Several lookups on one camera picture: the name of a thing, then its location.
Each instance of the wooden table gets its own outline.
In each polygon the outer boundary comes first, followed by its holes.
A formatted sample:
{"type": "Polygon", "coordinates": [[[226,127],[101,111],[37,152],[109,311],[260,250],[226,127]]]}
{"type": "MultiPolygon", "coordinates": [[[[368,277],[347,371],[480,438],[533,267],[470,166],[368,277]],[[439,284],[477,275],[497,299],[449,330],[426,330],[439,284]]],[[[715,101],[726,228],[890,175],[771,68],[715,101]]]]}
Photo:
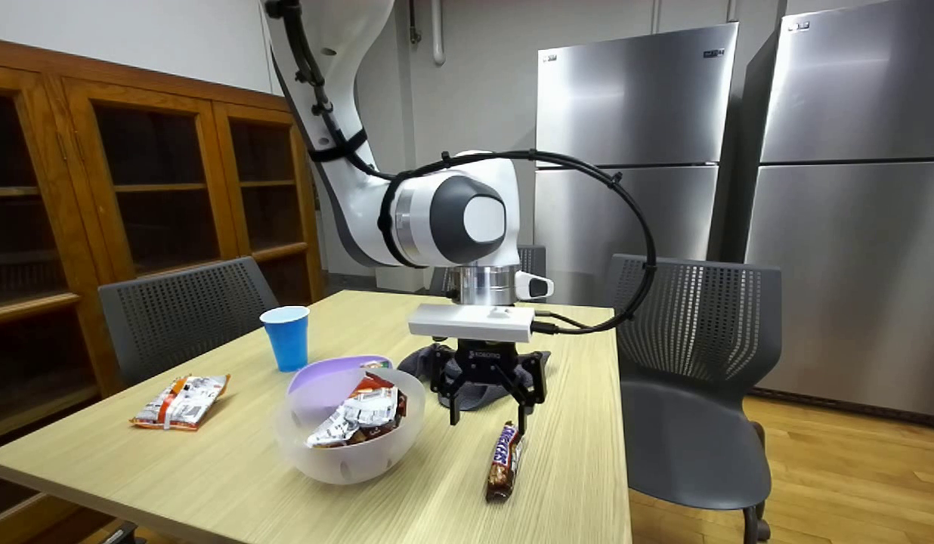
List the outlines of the wooden table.
{"type": "MultiPolygon", "coordinates": [[[[311,304],[311,360],[401,361],[430,342],[404,330],[416,302],[343,291],[311,304]]],[[[589,323],[610,314],[561,311],[589,323]]],[[[612,333],[534,334],[520,351],[553,353],[549,394],[529,417],[505,505],[483,500],[483,478],[502,424],[517,413],[509,399],[449,427],[430,394],[422,433],[399,469],[363,486],[304,479],[276,443],[290,374],[276,371],[260,330],[4,443],[0,478],[184,542],[628,542],[612,333]],[[171,377],[219,371],[229,391],[198,433],[127,427],[171,377]]]]}

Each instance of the bowl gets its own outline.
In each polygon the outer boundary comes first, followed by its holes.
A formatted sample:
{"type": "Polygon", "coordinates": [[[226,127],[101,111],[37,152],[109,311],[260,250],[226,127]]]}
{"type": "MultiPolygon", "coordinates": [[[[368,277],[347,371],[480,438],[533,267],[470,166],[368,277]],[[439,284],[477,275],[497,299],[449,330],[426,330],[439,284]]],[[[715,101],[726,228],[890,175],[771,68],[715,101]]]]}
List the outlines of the bowl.
{"type": "Polygon", "coordinates": [[[374,479],[411,451],[422,427],[426,391],[404,371],[374,368],[377,361],[377,356],[342,356],[309,361],[290,377],[288,402],[278,413],[278,448],[304,478],[331,486],[374,479]],[[309,448],[309,436],[350,397],[366,371],[404,394],[399,427],[363,443],[309,448]]]}

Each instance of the stainless steel refrigerator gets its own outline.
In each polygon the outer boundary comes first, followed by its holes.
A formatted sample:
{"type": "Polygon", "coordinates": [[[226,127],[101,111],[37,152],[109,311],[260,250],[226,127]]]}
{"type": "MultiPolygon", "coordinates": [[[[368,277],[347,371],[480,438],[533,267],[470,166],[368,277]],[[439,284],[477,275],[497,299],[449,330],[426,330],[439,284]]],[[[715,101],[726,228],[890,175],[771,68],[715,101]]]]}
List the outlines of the stainless steel refrigerator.
{"type": "Polygon", "coordinates": [[[762,388],[934,417],[934,0],[788,16],[748,87],[742,259],[785,280],[762,388]]]}
{"type": "MultiPolygon", "coordinates": [[[[621,175],[659,253],[707,256],[736,24],[538,50],[534,144],[621,175]]],[[[643,250],[630,210],[572,170],[534,171],[534,240],[557,302],[608,304],[616,250],[643,250]]]]}

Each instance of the blue cup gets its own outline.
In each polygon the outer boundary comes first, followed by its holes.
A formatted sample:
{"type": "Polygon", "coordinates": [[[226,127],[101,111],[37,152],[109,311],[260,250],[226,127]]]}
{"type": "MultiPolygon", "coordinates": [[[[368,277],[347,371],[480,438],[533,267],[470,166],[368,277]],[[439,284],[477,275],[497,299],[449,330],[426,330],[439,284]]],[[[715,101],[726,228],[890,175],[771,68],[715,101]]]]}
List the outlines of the blue cup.
{"type": "Polygon", "coordinates": [[[297,371],[309,366],[309,309],[278,304],[260,314],[260,323],[273,342],[278,371],[297,371]]]}

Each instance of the wooden cabinet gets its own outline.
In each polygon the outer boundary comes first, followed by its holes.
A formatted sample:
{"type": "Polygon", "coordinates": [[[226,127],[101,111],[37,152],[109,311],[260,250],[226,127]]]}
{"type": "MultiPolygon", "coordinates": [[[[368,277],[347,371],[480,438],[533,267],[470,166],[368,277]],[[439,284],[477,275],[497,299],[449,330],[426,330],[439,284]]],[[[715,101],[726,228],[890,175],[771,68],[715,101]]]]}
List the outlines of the wooden cabinet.
{"type": "Polygon", "coordinates": [[[0,42],[0,442],[119,388],[100,284],[239,253],[321,299],[284,97],[0,42]]]}

